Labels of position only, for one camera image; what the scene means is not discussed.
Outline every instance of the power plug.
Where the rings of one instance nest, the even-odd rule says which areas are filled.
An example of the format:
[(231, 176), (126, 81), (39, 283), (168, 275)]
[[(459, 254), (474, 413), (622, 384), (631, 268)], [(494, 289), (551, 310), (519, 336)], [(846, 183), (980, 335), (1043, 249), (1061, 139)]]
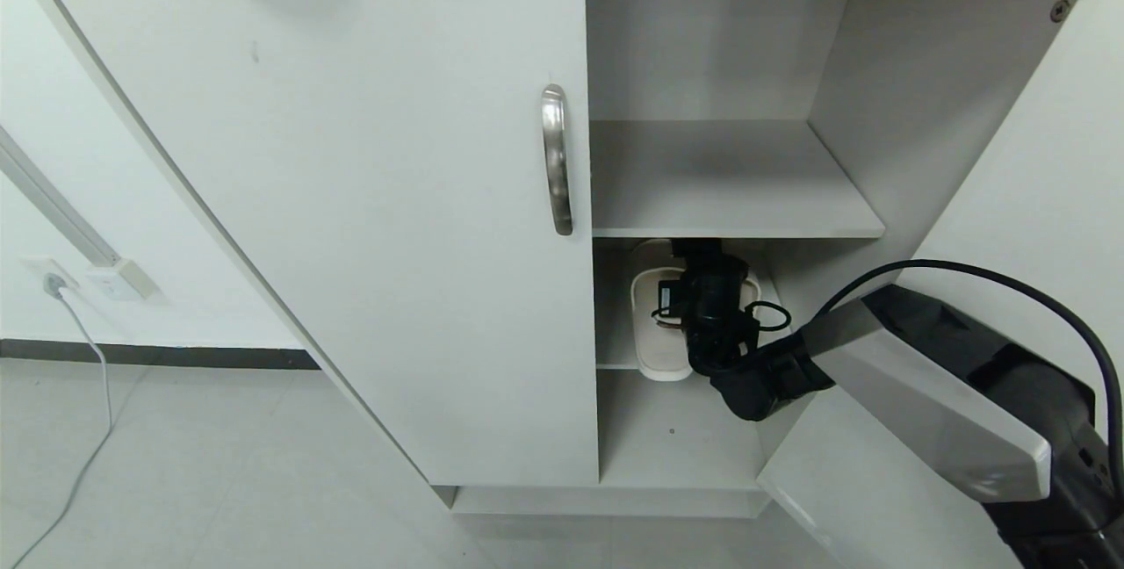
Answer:
[(66, 288), (66, 280), (56, 276), (56, 273), (47, 273), (43, 276), (43, 291), (54, 297), (55, 299), (62, 299), (62, 289)]

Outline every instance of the black cable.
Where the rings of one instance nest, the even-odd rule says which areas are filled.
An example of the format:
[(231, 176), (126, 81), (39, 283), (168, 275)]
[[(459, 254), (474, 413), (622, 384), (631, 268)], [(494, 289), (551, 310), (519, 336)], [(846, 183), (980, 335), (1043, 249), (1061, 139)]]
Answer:
[(1070, 327), (1077, 331), (1077, 334), (1082, 341), (1085, 341), (1086, 345), (1089, 346), (1089, 350), (1093, 351), (1093, 356), (1096, 358), (1097, 365), (1100, 368), (1100, 377), (1104, 378), (1105, 381), (1105, 399), (1108, 407), (1108, 472), (1113, 478), (1113, 487), (1116, 490), (1116, 500), (1124, 504), (1124, 451), (1121, 451), (1121, 427), (1122, 424), (1124, 424), (1124, 417), (1122, 417), (1122, 413), (1124, 413), (1124, 405), (1121, 404), (1121, 383), (1120, 378), (1116, 376), (1116, 367), (1113, 364), (1113, 359), (1108, 355), (1108, 350), (1105, 349), (1105, 344), (1100, 342), (1100, 338), (1097, 337), (1095, 332), (1093, 332), (1093, 328), (1090, 328), (1087, 323), (1081, 320), (1081, 317), (1077, 316), (1071, 309), (1067, 308), (1060, 301), (1034, 288), (1033, 286), (1028, 286), (1015, 278), (1009, 278), (995, 271), (989, 271), (971, 264), (946, 262), (944, 260), (903, 260), (900, 262), (890, 262), (889, 264), (878, 267), (872, 271), (863, 273), (862, 277), (846, 284), (842, 290), (833, 295), (832, 298), (828, 299), (822, 308), (819, 308), (816, 316), (818, 317), (827, 314), (847, 295), (854, 292), (854, 290), (860, 286), (867, 283), (876, 277), (901, 269), (940, 269), (954, 271), (986, 279), (1000, 286), (1007, 286), (1007, 288), (1022, 292), (1039, 304), (1042, 304), (1050, 309), (1050, 311), (1068, 323)]
[(779, 331), (785, 329), (786, 327), (788, 327), (789, 325), (792, 324), (792, 313), (789, 313), (788, 310), (786, 310), (785, 308), (782, 308), (782, 306), (780, 306), (778, 304), (773, 304), (772, 301), (751, 301), (750, 305), (747, 305), (745, 307), (745, 311), (746, 313), (751, 313), (751, 316), (752, 316), (753, 309), (758, 308), (758, 307), (769, 308), (770, 310), (776, 310), (776, 311), (782, 314), (782, 316), (785, 317), (785, 322), (783, 323), (779, 323), (777, 325), (762, 325), (761, 328), (760, 328), (761, 332), (779, 332)]

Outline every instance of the white wall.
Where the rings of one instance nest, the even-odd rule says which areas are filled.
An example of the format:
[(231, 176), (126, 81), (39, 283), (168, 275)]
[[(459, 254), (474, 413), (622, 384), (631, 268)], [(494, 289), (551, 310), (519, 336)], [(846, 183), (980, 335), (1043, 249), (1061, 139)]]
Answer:
[[(96, 340), (298, 347), (118, 121), (36, 1), (0, 0), (0, 123), (101, 236), (161, 289), (144, 304), (82, 290), (80, 311)], [(0, 337), (79, 340), (19, 258), (54, 258), (80, 283), (85, 259), (11, 184), (0, 187)]]

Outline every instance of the white power cord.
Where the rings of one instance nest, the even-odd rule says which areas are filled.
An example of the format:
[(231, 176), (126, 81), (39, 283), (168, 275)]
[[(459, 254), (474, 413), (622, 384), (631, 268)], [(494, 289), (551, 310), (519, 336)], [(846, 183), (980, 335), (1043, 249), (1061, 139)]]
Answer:
[(74, 308), (72, 308), (72, 306), (67, 304), (66, 299), (63, 298), (62, 293), (63, 288), (67, 288), (64, 278), (61, 278), (54, 273), (48, 273), (47, 277), (43, 279), (44, 291), (48, 293), (51, 297), (57, 299), (60, 304), (62, 304), (66, 308), (66, 311), (70, 313), (70, 316), (72, 317), (74, 323), (78, 324), (78, 328), (82, 332), (82, 336), (85, 337), (85, 342), (90, 344), (90, 347), (93, 350), (93, 352), (98, 354), (98, 360), (101, 361), (101, 386), (106, 392), (106, 424), (107, 424), (106, 435), (101, 437), (100, 442), (98, 442), (98, 448), (93, 449), (93, 452), (90, 453), (90, 458), (85, 460), (85, 463), (82, 466), (82, 470), (80, 470), (78, 477), (74, 479), (74, 485), (71, 486), (71, 494), (69, 497), (66, 497), (66, 505), (64, 505), (63, 511), (58, 513), (58, 517), (55, 518), (55, 522), (53, 522), (49, 527), (47, 527), (46, 532), (43, 532), (43, 534), (38, 539), (36, 539), (34, 543), (31, 543), (31, 547), (27, 548), (27, 551), (25, 551), (19, 557), (19, 559), (16, 560), (16, 565), (12, 565), (11, 569), (16, 569), (17, 567), (19, 567), (19, 565), (24, 562), (24, 559), (27, 558), (28, 554), (30, 554), (33, 551), (35, 551), (35, 548), (39, 547), (39, 543), (43, 542), (43, 539), (47, 538), (47, 535), (49, 535), (51, 532), (55, 530), (55, 526), (57, 526), (58, 523), (62, 522), (63, 517), (66, 516), (66, 513), (70, 512), (71, 505), (74, 504), (74, 497), (78, 494), (78, 487), (82, 484), (82, 478), (85, 477), (85, 471), (90, 469), (90, 464), (93, 463), (94, 458), (98, 457), (98, 453), (101, 452), (101, 448), (106, 445), (106, 441), (109, 440), (109, 436), (114, 433), (114, 406), (112, 404), (110, 404), (109, 400), (109, 363), (106, 362), (106, 354), (102, 353), (101, 347), (99, 347), (98, 344), (93, 342), (93, 338), (90, 338), (90, 333), (85, 331), (85, 326), (83, 326), (82, 320), (78, 318), (78, 314), (74, 313)]

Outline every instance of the screw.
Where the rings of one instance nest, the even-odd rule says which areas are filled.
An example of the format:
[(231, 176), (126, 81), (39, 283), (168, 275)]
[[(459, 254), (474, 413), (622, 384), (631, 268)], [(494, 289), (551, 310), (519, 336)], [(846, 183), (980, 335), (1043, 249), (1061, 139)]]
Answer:
[(1054, 6), (1050, 8), (1050, 20), (1052, 22), (1060, 22), (1062, 20), (1066, 20), (1066, 17), (1069, 16), (1069, 10), (1071, 10), (1072, 8), (1073, 3), (1067, 0), (1057, 1)]

